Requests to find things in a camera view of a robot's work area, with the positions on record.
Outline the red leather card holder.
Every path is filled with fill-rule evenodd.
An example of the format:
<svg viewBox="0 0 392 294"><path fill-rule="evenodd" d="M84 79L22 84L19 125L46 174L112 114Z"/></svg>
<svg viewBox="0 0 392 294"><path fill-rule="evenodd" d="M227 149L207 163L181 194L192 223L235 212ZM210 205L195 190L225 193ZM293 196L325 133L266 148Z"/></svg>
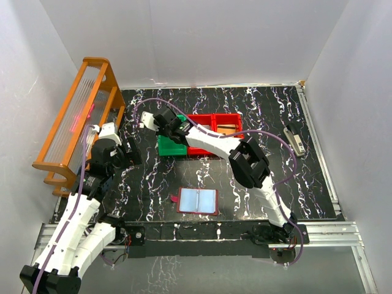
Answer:
<svg viewBox="0 0 392 294"><path fill-rule="evenodd" d="M177 213L216 216L219 214L216 189L193 189L180 187L170 200L176 203Z"/></svg>

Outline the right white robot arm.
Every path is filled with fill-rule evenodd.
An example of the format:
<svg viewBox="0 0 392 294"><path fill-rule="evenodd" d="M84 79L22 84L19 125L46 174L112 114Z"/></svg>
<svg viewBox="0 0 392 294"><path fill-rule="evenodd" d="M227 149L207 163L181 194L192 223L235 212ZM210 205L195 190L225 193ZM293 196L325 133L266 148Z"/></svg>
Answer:
<svg viewBox="0 0 392 294"><path fill-rule="evenodd" d="M190 119L180 120L168 107L152 114L144 111L141 123L175 143L204 149L229 162L236 181L259 199L279 239L293 238L297 218L284 204L271 177L269 161L255 138L213 132Z"/></svg>

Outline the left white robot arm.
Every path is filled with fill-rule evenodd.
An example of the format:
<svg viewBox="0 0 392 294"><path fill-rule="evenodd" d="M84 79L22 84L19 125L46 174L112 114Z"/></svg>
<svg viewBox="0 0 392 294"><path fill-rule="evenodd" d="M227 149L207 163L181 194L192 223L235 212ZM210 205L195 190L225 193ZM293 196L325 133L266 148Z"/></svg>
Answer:
<svg viewBox="0 0 392 294"><path fill-rule="evenodd" d="M91 146L91 157L86 157L84 137L81 167L61 220L33 265L25 265L20 272L29 293L78 293L92 262L106 245L120 239L120 217L106 214L91 232L86 230L111 189L116 172L140 164L140 152L133 138L127 143L121 141L113 122L88 125L85 131L98 135Z"/></svg>

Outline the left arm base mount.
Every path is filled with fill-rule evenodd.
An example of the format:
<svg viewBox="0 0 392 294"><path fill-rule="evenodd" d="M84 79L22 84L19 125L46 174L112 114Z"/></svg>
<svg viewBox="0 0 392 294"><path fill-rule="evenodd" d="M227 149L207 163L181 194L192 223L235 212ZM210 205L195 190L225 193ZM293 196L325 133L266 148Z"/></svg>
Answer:
<svg viewBox="0 0 392 294"><path fill-rule="evenodd" d="M125 227L115 228L115 237L106 247L100 252L99 257L102 261L114 268L117 264L124 262L130 253L132 246L142 246L145 243L144 231L128 230Z"/></svg>

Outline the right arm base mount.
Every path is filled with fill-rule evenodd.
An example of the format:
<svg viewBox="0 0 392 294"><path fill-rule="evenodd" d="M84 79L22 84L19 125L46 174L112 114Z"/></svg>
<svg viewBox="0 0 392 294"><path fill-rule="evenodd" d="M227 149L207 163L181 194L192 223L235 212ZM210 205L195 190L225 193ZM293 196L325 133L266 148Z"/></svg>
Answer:
<svg viewBox="0 0 392 294"><path fill-rule="evenodd" d="M296 259L296 249L309 244L306 226L291 224L283 227L274 225L254 225L247 237L256 245L266 245L270 258L274 263L289 265Z"/></svg>

